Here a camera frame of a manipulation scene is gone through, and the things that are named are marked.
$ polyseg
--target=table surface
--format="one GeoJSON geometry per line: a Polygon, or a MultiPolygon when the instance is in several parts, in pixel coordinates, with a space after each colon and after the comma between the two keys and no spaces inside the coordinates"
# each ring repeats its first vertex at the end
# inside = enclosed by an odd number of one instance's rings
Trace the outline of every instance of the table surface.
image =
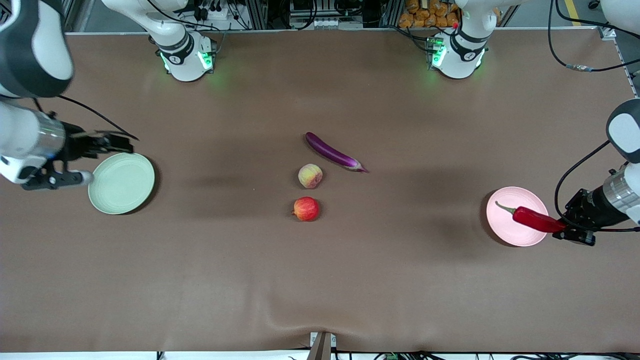
{"type": "MultiPolygon", "coordinates": [[[[546,36],[497,31],[476,73],[452,80],[394,32],[233,34],[194,83],[167,76],[144,36],[70,36],[67,95],[140,137],[159,191],[108,216],[86,188],[2,181],[0,350],[297,348],[325,329],[356,351],[640,352],[637,235],[516,249],[483,229],[483,198],[503,186],[552,211],[559,176],[632,96],[621,69],[556,64],[546,36]],[[307,131],[371,173],[320,158],[307,131]],[[315,190],[296,179],[307,163],[324,170],[315,190]],[[302,196],[321,203],[317,221],[290,215],[302,196]]],[[[620,63],[595,30],[554,42],[567,62],[620,63]]],[[[595,156],[562,204],[622,161],[595,156]]]]}

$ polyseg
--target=pink plate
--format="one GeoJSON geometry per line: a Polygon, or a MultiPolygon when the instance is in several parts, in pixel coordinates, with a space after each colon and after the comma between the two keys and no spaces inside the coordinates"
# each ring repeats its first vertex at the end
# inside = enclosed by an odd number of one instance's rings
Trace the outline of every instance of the pink plate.
{"type": "Polygon", "coordinates": [[[541,214],[549,215],[549,213],[542,200],[529,190],[515,186],[497,190],[491,195],[489,203],[486,205],[486,219],[500,239],[512,245],[524,247],[539,243],[547,235],[513,221],[511,213],[500,209],[495,204],[496,201],[508,208],[524,206],[541,214]]]}

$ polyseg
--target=cable connector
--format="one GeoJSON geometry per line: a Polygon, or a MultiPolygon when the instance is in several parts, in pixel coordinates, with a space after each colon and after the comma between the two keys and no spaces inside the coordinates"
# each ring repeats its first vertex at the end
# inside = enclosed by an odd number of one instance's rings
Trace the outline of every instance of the cable connector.
{"type": "Polygon", "coordinates": [[[592,72],[593,71],[593,67],[587,66],[587,65],[573,65],[573,64],[566,64],[566,68],[567,69],[571,69],[574,71],[580,71],[580,72],[592,72]]]}

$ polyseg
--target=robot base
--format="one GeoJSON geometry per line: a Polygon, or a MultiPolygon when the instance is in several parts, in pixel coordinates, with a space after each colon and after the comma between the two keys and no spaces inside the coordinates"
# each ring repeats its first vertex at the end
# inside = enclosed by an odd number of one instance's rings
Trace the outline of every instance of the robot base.
{"type": "Polygon", "coordinates": [[[213,66],[216,61],[217,43],[200,33],[190,31],[193,37],[193,50],[184,59],[182,64],[174,64],[164,59],[164,67],[167,73],[171,74],[179,81],[195,81],[206,73],[213,73],[213,66]]]}
{"type": "Polygon", "coordinates": [[[472,61],[463,61],[460,55],[453,51],[449,35],[439,33],[435,38],[442,40],[442,44],[434,45],[434,50],[437,53],[431,57],[431,66],[438,69],[443,75],[452,79],[464,79],[473,74],[474,70],[480,66],[484,51],[472,61]]]}

